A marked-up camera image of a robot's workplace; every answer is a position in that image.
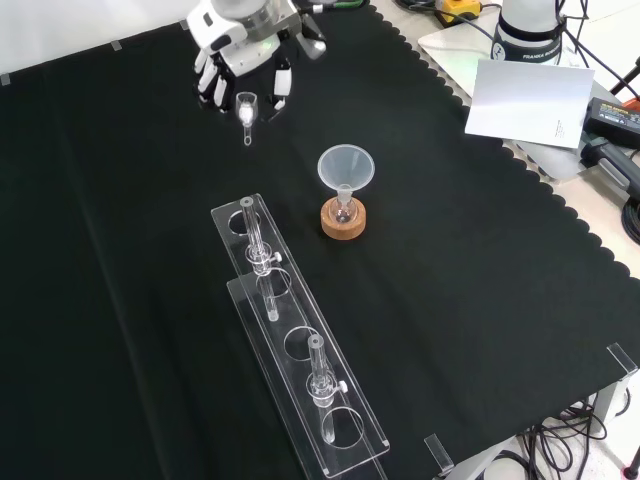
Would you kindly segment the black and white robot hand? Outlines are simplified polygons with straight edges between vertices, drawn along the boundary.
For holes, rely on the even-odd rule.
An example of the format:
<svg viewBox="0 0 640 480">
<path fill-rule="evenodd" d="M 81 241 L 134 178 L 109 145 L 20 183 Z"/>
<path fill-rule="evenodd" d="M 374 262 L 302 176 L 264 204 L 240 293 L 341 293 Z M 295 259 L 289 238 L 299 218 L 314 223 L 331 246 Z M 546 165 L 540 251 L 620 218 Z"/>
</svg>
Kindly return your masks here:
<svg viewBox="0 0 640 480">
<path fill-rule="evenodd" d="M 281 43 L 301 32 L 291 1 L 201 1 L 186 18 L 199 48 L 193 65 L 200 104 L 227 112 L 236 82 L 275 62 L 270 103 L 281 111 L 292 87 L 291 65 Z"/>
</svg>

